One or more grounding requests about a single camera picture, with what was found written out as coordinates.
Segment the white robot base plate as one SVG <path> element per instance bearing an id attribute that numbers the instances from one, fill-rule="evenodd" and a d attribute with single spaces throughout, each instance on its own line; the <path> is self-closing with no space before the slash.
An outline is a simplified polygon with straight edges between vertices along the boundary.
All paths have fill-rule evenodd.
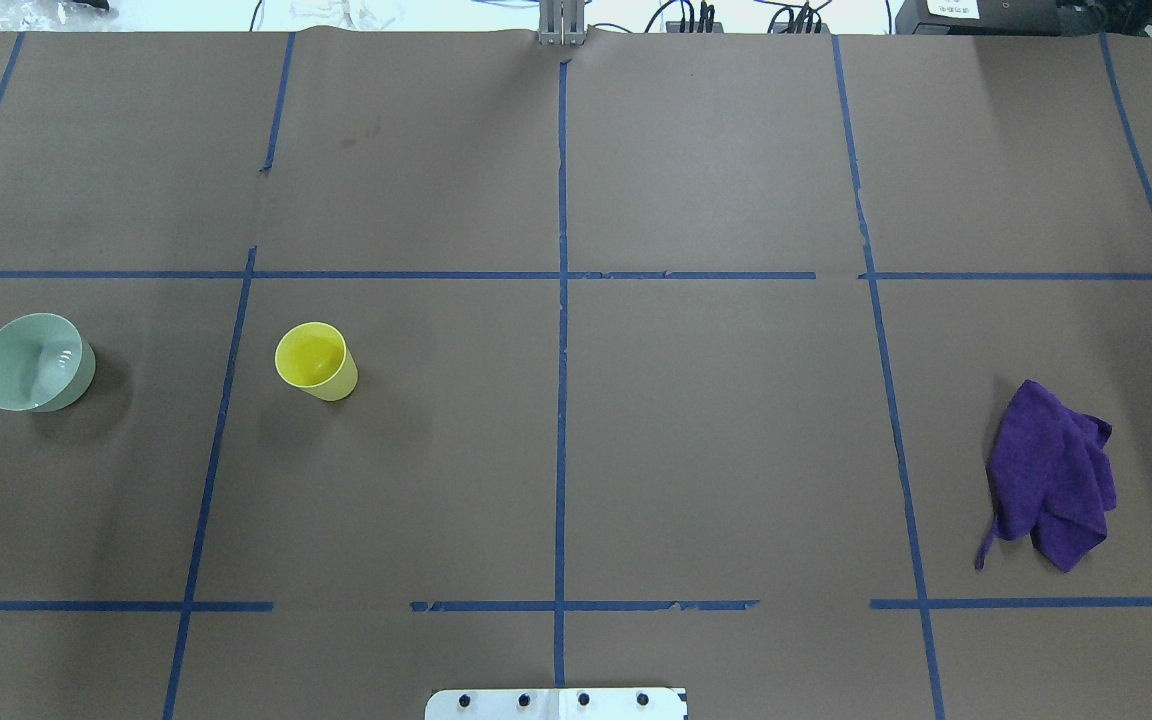
<path id="1" fill-rule="evenodd" d="M 687 719 L 685 691 L 668 687 L 447 689 L 425 719 Z"/>

